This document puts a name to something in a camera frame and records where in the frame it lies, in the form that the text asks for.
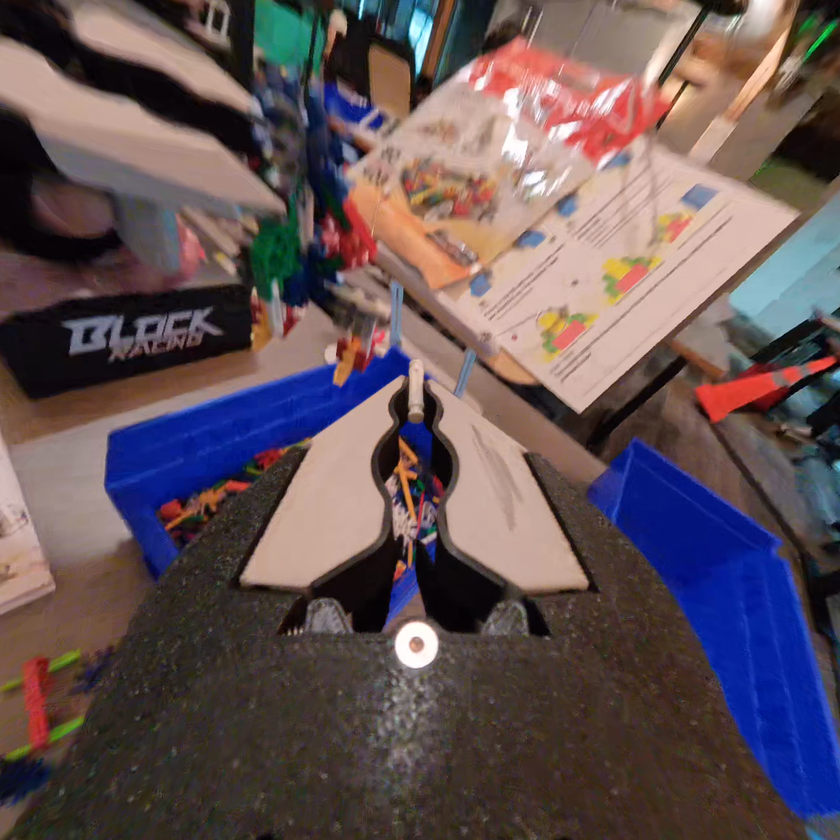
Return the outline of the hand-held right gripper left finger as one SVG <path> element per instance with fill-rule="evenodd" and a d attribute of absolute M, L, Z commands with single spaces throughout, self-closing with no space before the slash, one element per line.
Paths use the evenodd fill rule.
<path fill-rule="evenodd" d="M 354 628 L 383 628 L 397 546 L 385 482 L 398 454 L 405 381 L 392 381 L 311 439 L 244 567 L 244 588 L 337 601 Z"/>

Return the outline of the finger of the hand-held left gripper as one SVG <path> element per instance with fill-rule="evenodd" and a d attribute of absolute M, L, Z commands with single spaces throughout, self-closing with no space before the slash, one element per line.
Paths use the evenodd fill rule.
<path fill-rule="evenodd" d="M 162 69 L 199 92 L 253 114 L 251 96 L 207 53 L 134 2 L 63 2 L 89 45 Z"/>
<path fill-rule="evenodd" d="M 91 263 L 104 239 L 144 279 L 185 273 L 186 208 L 284 217 L 286 202 L 209 133 L 90 87 L 23 44 L 2 44 L 2 254 Z"/>

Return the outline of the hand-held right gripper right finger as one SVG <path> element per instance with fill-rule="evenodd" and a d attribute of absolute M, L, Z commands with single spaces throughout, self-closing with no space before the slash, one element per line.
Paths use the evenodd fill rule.
<path fill-rule="evenodd" d="M 433 381 L 430 433 L 445 493 L 434 574 L 474 623 L 497 604 L 589 590 L 589 574 L 517 440 Z"/>

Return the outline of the pile of construction toy pieces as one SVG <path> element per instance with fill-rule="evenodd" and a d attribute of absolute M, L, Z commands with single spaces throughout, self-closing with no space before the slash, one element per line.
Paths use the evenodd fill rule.
<path fill-rule="evenodd" d="M 176 497 L 160 505 L 155 516 L 177 549 L 194 541 L 223 506 L 251 488 L 268 470 L 293 449 L 303 449 L 305 438 L 287 447 L 258 452 L 231 477 L 187 497 Z M 418 546 L 430 548 L 438 535 L 438 507 L 446 486 L 433 471 L 431 462 L 418 454 L 404 437 L 399 438 L 399 457 L 385 482 L 392 502 L 392 532 L 398 547 L 393 582 L 398 583 L 415 570 Z"/>

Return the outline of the blue plastic bin with label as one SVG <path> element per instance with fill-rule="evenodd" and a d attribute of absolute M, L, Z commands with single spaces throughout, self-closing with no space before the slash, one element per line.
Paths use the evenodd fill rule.
<path fill-rule="evenodd" d="M 312 440 L 382 387 L 408 376 L 409 364 L 402 351 L 390 350 L 343 386 L 333 384 L 333 368 L 325 365 L 111 433 L 105 488 L 157 583 L 130 632 L 173 638 L 204 620 L 221 622 L 222 604 L 242 599 L 234 595 L 236 580 L 299 453 L 291 451 L 284 466 L 269 468 L 270 478 L 258 479 L 255 489 L 224 505 L 185 549 L 177 549 L 158 522 L 160 505 L 233 476 L 265 449 Z M 396 584 L 385 625 L 416 592 L 409 572 Z"/>

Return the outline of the green wheeled toy model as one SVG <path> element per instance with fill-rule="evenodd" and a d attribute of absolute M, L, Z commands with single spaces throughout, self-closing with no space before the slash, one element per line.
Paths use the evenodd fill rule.
<path fill-rule="evenodd" d="M 350 198 L 343 140 L 329 122 L 323 86 L 286 68 L 255 72 L 252 135 L 262 154 L 257 174 L 285 204 L 266 215 L 240 260 L 265 334 L 286 337 L 312 302 L 347 334 L 338 341 L 343 384 L 384 346 L 375 342 L 390 305 L 348 287 L 344 273 L 375 263 L 377 244 Z"/>

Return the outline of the red green toy assembly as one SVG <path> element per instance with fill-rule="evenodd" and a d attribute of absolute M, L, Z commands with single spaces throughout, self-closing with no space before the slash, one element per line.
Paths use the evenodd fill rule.
<path fill-rule="evenodd" d="M 78 705 L 99 688 L 119 650 L 72 649 L 53 658 L 33 657 L 2 685 L 2 698 L 23 701 L 26 741 L 2 752 L 1 806 L 22 803 L 42 790 L 57 768 L 58 749 L 78 735 L 86 712 Z"/>

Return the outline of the person's left hand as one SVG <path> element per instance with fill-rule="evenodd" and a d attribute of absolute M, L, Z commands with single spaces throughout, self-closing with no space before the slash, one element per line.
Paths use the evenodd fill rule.
<path fill-rule="evenodd" d="M 53 176 L 2 173 L 1 317 L 81 298 L 151 295 L 227 285 L 235 280 L 198 257 L 186 232 L 182 269 L 166 275 L 119 236 L 109 193 Z"/>

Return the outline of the black printed toy box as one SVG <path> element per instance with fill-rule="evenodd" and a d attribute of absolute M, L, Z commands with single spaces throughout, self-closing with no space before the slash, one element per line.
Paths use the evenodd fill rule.
<path fill-rule="evenodd" d="M 240 283 L 77 298 L 5 318 L 1 354 L 38 400 L 249 350 L 252 323 Z"/>

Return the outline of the empty blue plastic bin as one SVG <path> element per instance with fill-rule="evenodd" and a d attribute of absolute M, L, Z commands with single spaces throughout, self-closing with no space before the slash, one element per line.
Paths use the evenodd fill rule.
<path fill-rule="evenodd" d="M 781 540 L 638 439 L 587 494 L 677 600 L 784 802 L 838 815 L 838 736 Z"/>

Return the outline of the instruction booklet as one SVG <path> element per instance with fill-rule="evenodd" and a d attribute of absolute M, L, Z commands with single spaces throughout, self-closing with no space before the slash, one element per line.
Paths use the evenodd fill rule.
<path fill-rule="evenodd" d="M 639 140 L 487 268 L 435 297 L 580 413 L 797 216 Z"/>

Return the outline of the orange traffic cone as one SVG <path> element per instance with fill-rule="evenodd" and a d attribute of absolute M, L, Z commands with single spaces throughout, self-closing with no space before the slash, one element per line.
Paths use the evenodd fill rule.
<path fill-rule="evenodd" d="M 743 374 L 734 380 L 699 385 L 695 389 L 695 400 L 713 424 L 745 408 L 766 413 L 790 396 L 798 385 L 807 385 L 815 377 L 837 367 L 838 358 L 827 355 L 803 364 Z"/>

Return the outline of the white printed instruction sheet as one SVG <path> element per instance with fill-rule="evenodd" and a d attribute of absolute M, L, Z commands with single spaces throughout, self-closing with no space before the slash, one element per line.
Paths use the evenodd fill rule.
<path fill-rule="evenodd" d="M 1 439 L 1 615 L 56 590 L 22 488 Z"/>

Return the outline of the toy kit plastic bag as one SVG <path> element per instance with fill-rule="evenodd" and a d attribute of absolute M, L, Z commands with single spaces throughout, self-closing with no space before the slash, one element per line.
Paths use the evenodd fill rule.
<path fill-rule="evenodd" d="M 515 38 L 471 61 L 348 173 L 378 245 L 433 289 L 507 251 L 668 109 L 653 78 Z"/>

